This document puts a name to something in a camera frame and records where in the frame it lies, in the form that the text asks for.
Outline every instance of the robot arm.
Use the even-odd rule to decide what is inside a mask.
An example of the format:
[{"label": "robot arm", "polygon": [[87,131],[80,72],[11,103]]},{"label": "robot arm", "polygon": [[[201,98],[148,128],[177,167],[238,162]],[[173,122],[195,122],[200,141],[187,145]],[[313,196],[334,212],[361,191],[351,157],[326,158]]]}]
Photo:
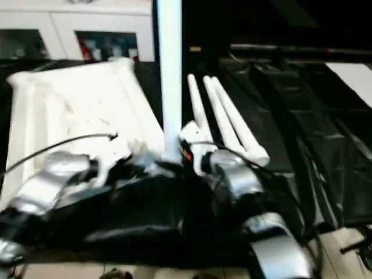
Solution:
[{"label": "robot arm", "polygon": [[[185,126],[181,138],[188,143],[203,141],[203,135],[194,122]],[[210,188],[220,205],[218,208],[225,211],[219,214],[231,220],[236,217],[232,214],[241,214],[246,209],[244,218],[237,220],[257,239],[250,245],[259,265],[258,277],[312,278],[310,264],[285,221],[265,207],[261,198],[264,188],[256,170],[237,155],[227,150],[211,150],[210,145],[191,144],[188,151],[192,152],[189,157],[193,158],[196,174],[217,181],[210,183]]]}]

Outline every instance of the white plastic rod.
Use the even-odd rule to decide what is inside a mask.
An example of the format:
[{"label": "white plastic rod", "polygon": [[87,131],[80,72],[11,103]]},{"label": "white plastic rod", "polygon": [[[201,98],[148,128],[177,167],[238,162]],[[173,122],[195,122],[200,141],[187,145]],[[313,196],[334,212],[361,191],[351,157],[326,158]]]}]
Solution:
[{"label": "white plastic rod", "polygon": [[244,155],[244,148],[240,145],[238,137],[235,135],[234,129],[226,115],[225,110],[222,107],[210,77],[204,76],[203,82],[207,90],[210,104],[212,105],[214,116],[216,117],[225,146]]},{"label": "white plastic rod", "polygon": [[200,97],[200,92],[198,84],[196,83],[195,76],[189,74],[187,76],[188,88],[190,90],[192,111],[194,113],[195,122],[200,128],[201,132],[204,134],[207,141],[213,142],[212,133],[210,132],[207,115],[205,114],[202,98]]},{"label": "white plastic rod", "polygon": [[181,0],[158,0],[165,159],[175,163],[181,163],[181,3]]},{"label": "white plastic rod", "polygon": [[212,83],[223,105],[223,108],[228,115],[228,118],[230,119],[240,141],[242,142],[242,145],[246,151],[247,159],[260,164],[260,166],[267,165],[270,161],[270,158],[266,150],[257,142],[255,136],[245,123],[238,109],[227,95],[219,79],[217,77],[212,77]]}]

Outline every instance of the tiled floor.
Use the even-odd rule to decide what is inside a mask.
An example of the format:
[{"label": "tiled floor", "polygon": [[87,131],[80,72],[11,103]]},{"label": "tiled floor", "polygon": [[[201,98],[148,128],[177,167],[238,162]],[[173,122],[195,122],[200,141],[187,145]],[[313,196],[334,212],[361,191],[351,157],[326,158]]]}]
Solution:
[{"label": "tiled floor", "polygon": [[[361,239],[355,230],[341,229],[321,236],[325,248],[324,279],[372,279],[372,272],[366,270],[354,252],[341,255],[340,247]],[[104,264],[49,264],[31,265],[25,279],[98,279],[103,272],[112,268],[130,271],[135,279],[192,279],[200,272],[210,273],[220,279],[249,279],[245,269],[220,268],[209,270],[157,269],[145,266],[118,266]]]}]

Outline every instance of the white cabinet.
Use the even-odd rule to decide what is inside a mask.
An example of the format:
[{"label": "white cabinet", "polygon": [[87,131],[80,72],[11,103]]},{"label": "white cabinet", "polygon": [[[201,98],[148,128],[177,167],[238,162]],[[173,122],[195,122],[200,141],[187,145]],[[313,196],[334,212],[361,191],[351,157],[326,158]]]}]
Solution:
[{"label": "white cabinet", "polygon": [[153,61],[151,0],[0,0],[0,59]]},{"label": "white cabinet", "polygon": [[0,12],[0,59],[17,57],[66,58],[48,13]]}]

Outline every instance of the black fabric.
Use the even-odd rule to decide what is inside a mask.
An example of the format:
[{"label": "black fabric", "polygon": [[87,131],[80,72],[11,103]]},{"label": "black fabric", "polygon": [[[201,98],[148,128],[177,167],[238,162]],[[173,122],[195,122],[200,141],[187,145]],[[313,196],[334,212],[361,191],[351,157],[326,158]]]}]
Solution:
[{"label": "black fabric", "polygon": [[43,248],[28,261],[248,267],[246,234],[221,235],[211,222],[210,197],[198,177],[156,176],[127,184],[56,211],[40,238]]},{"label": "black fabric", "polygon": [[337,153],[339,169],[338,191],[334,198],[343,210],[346,226],[372,222],[372,136],[366,123],[372,120],[372,110],[334,72],[325,65],[296,67],[303,80],[323,102],[348,145]]}]

